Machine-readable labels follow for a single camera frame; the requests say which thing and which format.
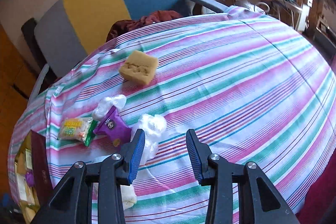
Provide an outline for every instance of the box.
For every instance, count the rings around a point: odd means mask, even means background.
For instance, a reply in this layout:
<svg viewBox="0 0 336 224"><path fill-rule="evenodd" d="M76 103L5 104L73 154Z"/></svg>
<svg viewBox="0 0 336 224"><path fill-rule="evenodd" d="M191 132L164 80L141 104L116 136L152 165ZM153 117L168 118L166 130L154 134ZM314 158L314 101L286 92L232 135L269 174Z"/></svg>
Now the box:
<svg viewBox="0 0 336 224"><path fill-rule="evenodd" d="M16 154L14 170L19 206L26 223L29 224L34 214L48 201L53 192L48 169L45 137L32 130L29 131ZM25 174L28 170L33 171L34 187L27 185Z"/></svg>

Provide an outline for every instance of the chair backrest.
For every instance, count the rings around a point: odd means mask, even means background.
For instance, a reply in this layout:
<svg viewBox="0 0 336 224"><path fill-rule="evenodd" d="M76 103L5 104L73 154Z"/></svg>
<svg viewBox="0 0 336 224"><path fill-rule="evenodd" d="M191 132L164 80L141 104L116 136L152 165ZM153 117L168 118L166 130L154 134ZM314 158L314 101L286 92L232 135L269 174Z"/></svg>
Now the chair backrest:
<svg viewBox="0 0 336 224"><path fill-rule="evenodd" d="M156 10L187 15L184 0L59 0L34 33L48 64L60 77L102 45L116 21L137 20Z"/></svg>

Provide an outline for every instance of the crumpled white plastic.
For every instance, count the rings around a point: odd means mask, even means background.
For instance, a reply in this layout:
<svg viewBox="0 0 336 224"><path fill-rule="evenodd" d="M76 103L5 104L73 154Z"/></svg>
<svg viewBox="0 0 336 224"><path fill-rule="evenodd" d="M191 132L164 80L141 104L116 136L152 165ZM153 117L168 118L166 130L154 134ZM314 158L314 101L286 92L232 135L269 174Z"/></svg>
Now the crumpled white plastic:
<svg viewBox="0 0 336 224"><path fill-rule="evenodd" d="M131 141L136 131L141 128L145 132L145 146L140 161L140 165L144 165L147 160L155 157L159 142L162 140L163 132L166 130L166 119L161 115L142 114L138 122L133 126L131 132Z"/></svg>
<svg viewBox="0 0 336 224"><path fill-rule="evenodd" d="M98 106L92 112L92 118L96 121L102 120L113 106L115 106L120 112L124 108L126 100L126 96L123 94L101 99Z"/></svg>
<svg viewBox="0 0 336 224"><path fill-rule="evenodd" d="M101 162L109 156L110 155L97 157L92 161L92 163L95 164L97 162ZM98 197L98 187L99 187L99 183L93 184L93 191L97 197ZM121 191L121 199L122 199L124 210L131 208L134 204L136 204L137 195L135 194L134 187L132 184L130 186L120 185L120 191Z"/></svg>

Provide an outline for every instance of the maroon box flap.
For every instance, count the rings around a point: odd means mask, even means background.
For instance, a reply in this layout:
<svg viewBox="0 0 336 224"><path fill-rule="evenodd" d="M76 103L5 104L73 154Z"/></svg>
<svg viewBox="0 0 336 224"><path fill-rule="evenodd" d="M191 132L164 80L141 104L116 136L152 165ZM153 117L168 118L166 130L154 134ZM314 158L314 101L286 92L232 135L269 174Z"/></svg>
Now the maroon box flap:
<svg viewBox="0 0 336 224"><path fill-rule="evenodd" d="M53 185L49 175L45 137L34 131L31 131L31 161L33 163L36 194L42 206L50 198Z"/></svg>

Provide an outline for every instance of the wooden cabinet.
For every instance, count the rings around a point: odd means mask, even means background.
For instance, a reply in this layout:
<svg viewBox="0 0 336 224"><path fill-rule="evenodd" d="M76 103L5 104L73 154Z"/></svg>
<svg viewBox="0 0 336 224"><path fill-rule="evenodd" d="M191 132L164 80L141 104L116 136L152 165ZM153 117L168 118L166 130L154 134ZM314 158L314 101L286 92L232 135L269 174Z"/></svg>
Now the wooden cabinet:
<svg viewBox="0 0 336 224"><path fill-rule="evenodd" d="M7 154L14 126L27 107L36 76L0 25L0 196L9 193Z"/></svg>

